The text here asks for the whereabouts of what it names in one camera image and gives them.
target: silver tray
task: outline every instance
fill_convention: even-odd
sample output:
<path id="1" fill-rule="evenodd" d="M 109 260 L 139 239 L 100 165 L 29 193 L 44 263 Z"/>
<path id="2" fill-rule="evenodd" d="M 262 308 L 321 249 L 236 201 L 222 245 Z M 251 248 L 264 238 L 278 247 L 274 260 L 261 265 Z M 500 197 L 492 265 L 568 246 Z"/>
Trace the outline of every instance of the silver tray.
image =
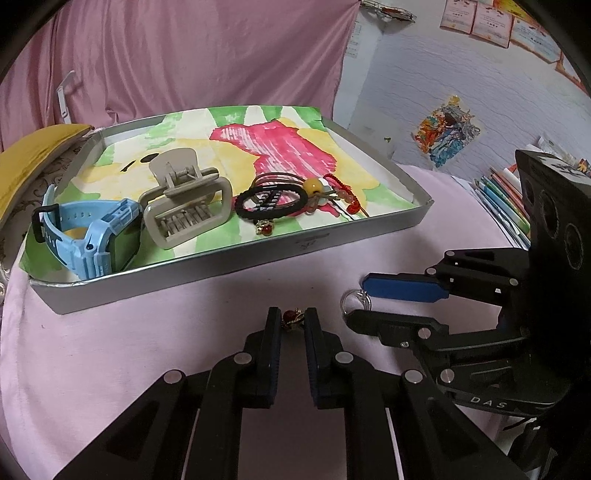
<path id="1" fill-rule="evenodd" d="M 153 116 L 96 132 L 70 164 L 60 182 L 58 193 L 82 168 L 95 163 L 107 146 L 141 134 L 163 119 L 164 115 Z M 30 278 L 33 290 L 56 313 L 77 312 L 417 225 L 433 204 L 429 194 L 394 162 L 380 155 L 349 131 L 328 119 L 323 118 L 323 123 L 343 150 L 362 163 L 374 177 L 385 182 L 391 190 L 416 207 L 354 222 L 261 238 L 254 242 L 173 258 L 92 280 L 54 283 Z"/>

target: stack of books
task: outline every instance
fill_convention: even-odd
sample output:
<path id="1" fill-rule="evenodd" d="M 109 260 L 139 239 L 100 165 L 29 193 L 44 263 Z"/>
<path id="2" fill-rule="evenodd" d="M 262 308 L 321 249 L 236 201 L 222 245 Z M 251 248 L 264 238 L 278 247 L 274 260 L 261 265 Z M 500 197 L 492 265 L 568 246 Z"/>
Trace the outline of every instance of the stack of books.
<path id="1" fill-rule="evenodd" d="M 471 183 L 455 179 L 490 213 L 513 247 L 529 249 L 530 216 L 523 207 L 517 165 L 502 171 L 491 168 L 488 177 Z"/>

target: pendant charm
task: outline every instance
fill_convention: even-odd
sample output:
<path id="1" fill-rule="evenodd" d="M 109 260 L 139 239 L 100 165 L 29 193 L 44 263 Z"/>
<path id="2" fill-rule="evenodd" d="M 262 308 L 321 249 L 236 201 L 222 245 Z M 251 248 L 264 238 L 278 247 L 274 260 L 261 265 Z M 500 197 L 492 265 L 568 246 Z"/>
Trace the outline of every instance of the pendant charm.
<path id="1" fill-rule="evenodd" d="M 275 223 L 273 220 L 259 220 L 257 223 L 255 223 L 256 234 L 269 236 L 273 233 L 274 225 Z"/>
<path id="2" fill-rule="evenodd" d="M 299 309 L 286 310 L 281 319 L 281 326 L 284 330 L 293 330 L 297 325 L 304 321 L 304 312 Z"/>

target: blue gripper pad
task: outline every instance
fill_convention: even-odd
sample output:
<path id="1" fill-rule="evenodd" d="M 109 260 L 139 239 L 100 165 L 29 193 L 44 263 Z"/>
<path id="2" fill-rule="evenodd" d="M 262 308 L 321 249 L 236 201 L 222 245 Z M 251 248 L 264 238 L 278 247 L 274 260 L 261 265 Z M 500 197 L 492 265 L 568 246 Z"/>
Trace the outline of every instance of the blue gripper pad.
<path id="1" fill-rule="evenodd" d="M 380 299 L 434 303 L 449 297 L 449 291 L 436 278 L 409 273 L 370 273 L 363 279 L 361 287 L 370 297 Z"/>

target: pink paint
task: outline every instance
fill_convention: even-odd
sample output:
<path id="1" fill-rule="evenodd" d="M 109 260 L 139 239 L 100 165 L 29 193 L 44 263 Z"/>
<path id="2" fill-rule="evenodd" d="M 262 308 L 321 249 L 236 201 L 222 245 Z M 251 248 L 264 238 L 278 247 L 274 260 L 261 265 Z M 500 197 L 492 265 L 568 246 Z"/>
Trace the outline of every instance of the pink paint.
<path id="1" fill-rule="evenodd" d="M 210 140 L 228 142 L 259 158 L 254 166 L 257 175 L 270 171 L 295 173 L 305 179 L 320 178 L 334 173 L 335 158 L 301 137 L 295 127 L 286 127 L 278 120 L 264 124 L 232 124 L 216 128 Z M 339 216 L 328 203 L 319 208 Z"/>

